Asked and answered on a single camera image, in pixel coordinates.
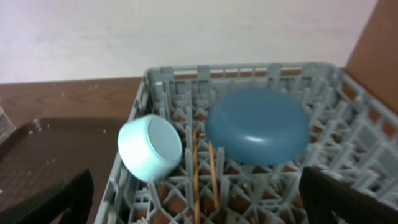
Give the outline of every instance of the brown wooden surface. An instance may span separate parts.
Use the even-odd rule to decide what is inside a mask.
[[[21,126],[35,118],[129,116],[141,78],[0,85],[0,105]]]
[[[380,0],[346,66],[374,96],[398,114],[398,1]]]

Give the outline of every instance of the cup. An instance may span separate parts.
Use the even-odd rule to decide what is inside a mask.
[[[164,179],[182,158],[182,143],[175,128],[152,114],[124,124],[118,148],[130,173],[144,182]]]

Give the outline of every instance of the white wall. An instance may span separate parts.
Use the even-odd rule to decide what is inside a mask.
[[[150,66],[345,65],[376,0],[2,0],[0,82],[140,76]]]

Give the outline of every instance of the wooden stick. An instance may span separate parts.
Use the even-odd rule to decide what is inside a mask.
[[[216,174],[216,163],[214,161],[214,150],[213,145],[209,142],[209,156],[210,156],[210,166],[211,166],[211,181],[213,186],[214,195],[214,207],[218,209],[220,204],[218,203],[218,184],[217,184],[217,174]]]
[[[193,177],[193,189],[195,190],[195,223],[200,224],[199,169],[196,128],[193,128]]]

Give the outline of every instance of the gray plastic dish rack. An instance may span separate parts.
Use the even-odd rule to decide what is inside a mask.
[[[252,86],[301,102],[312,139],[301,159],[275,166],[240,164],[217,149],[220,209],[215,210],[204,135],[207,111],[225,94]],[[150,113],[169,120],[180,134],[181,166],[165,180],[147,184],[131,175],[117,154],[96,223],[193,223],[194,127],[202,223],[308,223],[298,190],[304,166],[398,209],[398,118],[328,63],[150,68],[129,121]]]

